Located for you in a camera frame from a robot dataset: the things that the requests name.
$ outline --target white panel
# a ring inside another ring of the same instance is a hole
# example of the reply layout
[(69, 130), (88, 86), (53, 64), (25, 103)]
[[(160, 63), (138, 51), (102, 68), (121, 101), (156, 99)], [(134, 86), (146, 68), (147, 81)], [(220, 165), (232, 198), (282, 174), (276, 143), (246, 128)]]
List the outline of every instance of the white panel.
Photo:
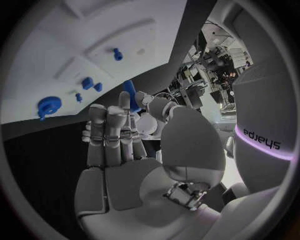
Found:
[[(38, 118), (38, 102), (49, 96), (61, 98), (62, 107), (47, 118), (75, 115), (124, 81), (166, 64), (185, 5), (186, 0), (65, 0), (50, 9), (12, 53), (1, 123)], [(123, 60), (115, 61), (113, 48)], [(101, 82), (103, 90), (82, 89), (85, 77)]]

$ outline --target purple light strip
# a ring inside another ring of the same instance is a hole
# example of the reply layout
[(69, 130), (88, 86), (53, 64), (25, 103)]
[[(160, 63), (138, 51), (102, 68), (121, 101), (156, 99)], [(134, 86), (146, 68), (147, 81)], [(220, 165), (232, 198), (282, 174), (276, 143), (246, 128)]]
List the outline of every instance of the purple light strip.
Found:
[(282, 153), (277, 153), (277, 152), (274, 152), (270, 149), (265, 149), (263, 148), (262, 146), (258, 145), (258, 144), (255, 144), (253, 141), (247, 139), (243, 133), (241, 132), (241, 130), (238, 128), (238, 125), (235, 125), (235, 133), (236, 135), (241, 139), (243, 140), (245, 143), (249, 144), (250, 146), (254, 147), (255, 149), (257, 150), (260, 150), (262, 152), (264, 152), (265, 154), (268, 154), (272, 157), (275, 157), (275, 158), (278, 158), (278, 159), (282, 159), (282, 160), (287, 160), (287, 161), (291, 161), (293, 160), (294, 156), (293, 155), (290, 155), (290, 154), (282, 154)]

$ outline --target machinery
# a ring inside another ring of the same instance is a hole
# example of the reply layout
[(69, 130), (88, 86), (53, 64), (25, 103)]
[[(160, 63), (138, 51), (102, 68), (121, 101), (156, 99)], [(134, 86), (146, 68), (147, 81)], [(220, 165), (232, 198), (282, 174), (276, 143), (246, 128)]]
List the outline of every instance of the machinery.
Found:
[(37, 239), (272, 238), (299, 210), (295, 49), (256, 1), (38, 2), (1, 53), (3, 199)]

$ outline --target blue object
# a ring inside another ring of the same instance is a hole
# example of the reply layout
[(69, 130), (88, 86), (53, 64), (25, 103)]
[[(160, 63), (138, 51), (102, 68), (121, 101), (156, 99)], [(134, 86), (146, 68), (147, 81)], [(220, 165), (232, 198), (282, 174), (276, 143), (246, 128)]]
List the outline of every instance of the blue object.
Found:
[(57, 96), (48, 96), (43, 98), (37, 104), (39, 120), (44, 121), (45, 115), (51, 115), (57, 112), (62, 106), (62, 101)]
[(130, 111), (133, 113), (137, 113), (141, 111), (142, 109), (138, 106), (135, 95), (136, 95), (136, 89), (134, 86), (133, 81), (127, 80), (123, 82), (123, 89), (124, 91), (128, 92), (130, 95)]
[(85, 78), (81, 84), (82, 84), (82, 87), (84, 90), (88, 90), (92, 86), (94, 86), (93, 79), (89, 76), (87, 78)]
[(102, 91), (102, 83), (99, 82), (94, 86), (94, 89), (96, 89), (97, 92), (101, 92)]
[(82, 100), (83, 100), (83, 97), (81, 96), (81, 94), (80, 93), (76, 93), (76, 100), (77, 100), (77, 102), (79, 102), (79, 103), (81, 103), (82, 102)]
[(114, 59), (116, 61), (121, 61), (123, 59), (123, 54), (119, 51), (118, 48), (113, 49), (114, 52)]

